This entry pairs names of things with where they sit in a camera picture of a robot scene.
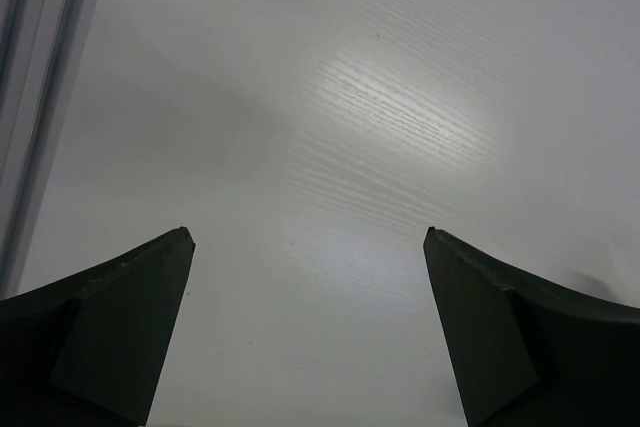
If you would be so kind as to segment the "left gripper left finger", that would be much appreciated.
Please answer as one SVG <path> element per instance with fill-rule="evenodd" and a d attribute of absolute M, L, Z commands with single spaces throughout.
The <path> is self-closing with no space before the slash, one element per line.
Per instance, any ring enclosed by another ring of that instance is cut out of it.
<path fill-rule="evenodd" d="M 194 252 L 176 228 L 3 300 L 2 425 L 145 425 Z"/>

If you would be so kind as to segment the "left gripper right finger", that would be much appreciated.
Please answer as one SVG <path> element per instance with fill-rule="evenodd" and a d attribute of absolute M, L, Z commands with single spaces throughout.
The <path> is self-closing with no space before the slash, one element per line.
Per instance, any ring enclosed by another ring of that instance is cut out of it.
<path fill-rule="evenodd" d="M 431 227 L 423 244 L 470 426 L 636 426 L 639 311 Z"/>

